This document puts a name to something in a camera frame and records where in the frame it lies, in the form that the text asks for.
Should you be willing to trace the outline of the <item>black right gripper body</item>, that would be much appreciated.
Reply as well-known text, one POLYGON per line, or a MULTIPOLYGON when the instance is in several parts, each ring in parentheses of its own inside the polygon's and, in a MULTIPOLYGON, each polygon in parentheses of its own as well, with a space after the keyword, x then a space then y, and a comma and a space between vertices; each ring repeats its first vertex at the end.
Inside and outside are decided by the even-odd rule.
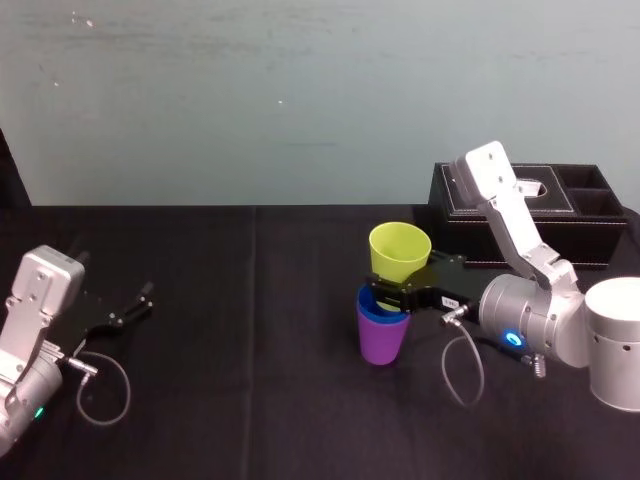
POLYGON ((477 314, 485 289, 504 273, 505 270, 467 268, 461 263, 427 265, 404 282, 404 310, 448 312, 466 305, 470 314, 477 314))

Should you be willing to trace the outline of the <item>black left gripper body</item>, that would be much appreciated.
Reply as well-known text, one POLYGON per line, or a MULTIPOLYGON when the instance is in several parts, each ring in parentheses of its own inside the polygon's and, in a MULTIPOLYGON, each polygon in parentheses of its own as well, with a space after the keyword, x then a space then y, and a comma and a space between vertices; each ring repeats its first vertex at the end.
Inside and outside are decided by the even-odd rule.
POLYGON ((53 344, 71 356, 91 339, 120 333, 124 326, 124 316, 100 297, 80 294, 53 322, 53 344))

